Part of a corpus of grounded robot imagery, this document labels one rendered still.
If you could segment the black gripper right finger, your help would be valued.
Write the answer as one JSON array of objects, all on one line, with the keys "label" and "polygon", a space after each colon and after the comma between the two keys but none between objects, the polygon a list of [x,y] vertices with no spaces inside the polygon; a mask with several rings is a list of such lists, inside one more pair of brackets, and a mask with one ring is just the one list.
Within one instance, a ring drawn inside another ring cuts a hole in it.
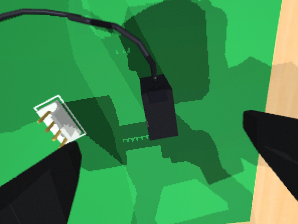
[{"label": "black gripper right finger", "polygon": [[242,127],[298,202],[298,119],[248,110],[242,114]]}]

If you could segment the green circuit board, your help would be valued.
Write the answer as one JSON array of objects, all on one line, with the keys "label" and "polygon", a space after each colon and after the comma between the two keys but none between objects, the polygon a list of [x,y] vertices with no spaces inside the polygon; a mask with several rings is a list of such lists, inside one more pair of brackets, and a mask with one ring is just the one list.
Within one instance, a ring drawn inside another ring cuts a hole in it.
[{"label": "green circuit board", "polygon": [[282,0],[0,0],[116,23],[174,98],[178,136],[151,140],[138,46],[112,29],[23,14],[0,22],[0,186],[68,142],[81,154],[67,224],[229,224],[251,217]]}]

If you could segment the black fan cable plug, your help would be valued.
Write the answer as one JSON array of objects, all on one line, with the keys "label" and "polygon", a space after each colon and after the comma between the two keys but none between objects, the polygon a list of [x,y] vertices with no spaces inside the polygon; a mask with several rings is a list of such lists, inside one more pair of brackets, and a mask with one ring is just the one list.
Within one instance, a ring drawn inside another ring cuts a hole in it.
[{"label": "black fan cable plug", "polygon": [[47,14],[67,17],[71,21],[90,24],[91,26],[112,29],[135,43],[150,65],[151,75],[140,78],[141,97],[149,133],[149,139],[157,140],[178,136],[174,98],[172,88],[164,74],[157,75],[156,64],[140,39],[116,23],[84,17],[79,14],[47,10],[17,9],[0,14],[0,22],[4,19],[23,14]]}]

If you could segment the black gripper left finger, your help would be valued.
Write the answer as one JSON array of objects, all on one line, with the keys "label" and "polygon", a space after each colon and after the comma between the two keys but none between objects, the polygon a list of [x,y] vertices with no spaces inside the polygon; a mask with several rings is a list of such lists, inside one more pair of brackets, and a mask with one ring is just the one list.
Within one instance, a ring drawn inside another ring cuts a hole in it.
[{"label": "black gripper left finger", "polygon": [[67,224],[82,154],[68,142],[0,186],[0,224]]}]

